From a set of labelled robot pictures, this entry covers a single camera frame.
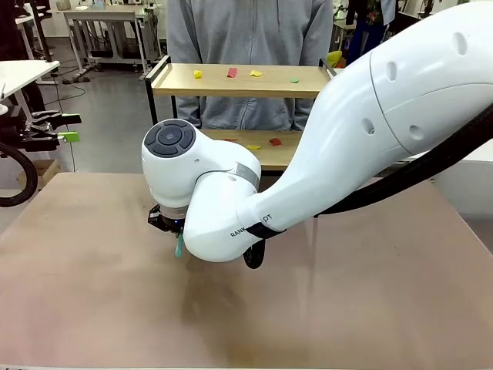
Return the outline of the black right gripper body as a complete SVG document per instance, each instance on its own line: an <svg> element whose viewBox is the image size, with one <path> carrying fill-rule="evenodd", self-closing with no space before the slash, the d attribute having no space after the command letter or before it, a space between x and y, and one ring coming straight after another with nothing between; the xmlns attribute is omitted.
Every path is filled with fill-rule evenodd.
<svg viewBox="0 0 493 370"><path fill-rule="evenodd" d="M171 219L160 214L158 216L159 229L164 232L179 234L183 232L184 219Z"/></svg>

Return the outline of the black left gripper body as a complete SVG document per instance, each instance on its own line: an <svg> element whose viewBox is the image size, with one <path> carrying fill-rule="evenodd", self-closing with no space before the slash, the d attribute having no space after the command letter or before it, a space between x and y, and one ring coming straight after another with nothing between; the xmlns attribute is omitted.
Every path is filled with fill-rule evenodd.
<svg viewBox="0 0 493 370"><path fill-rule="evenodd" d="M7 106L7 112L1 115L1 143L18 150L33 151L33 145L29 143L31 136L22 108Z"/></svg>

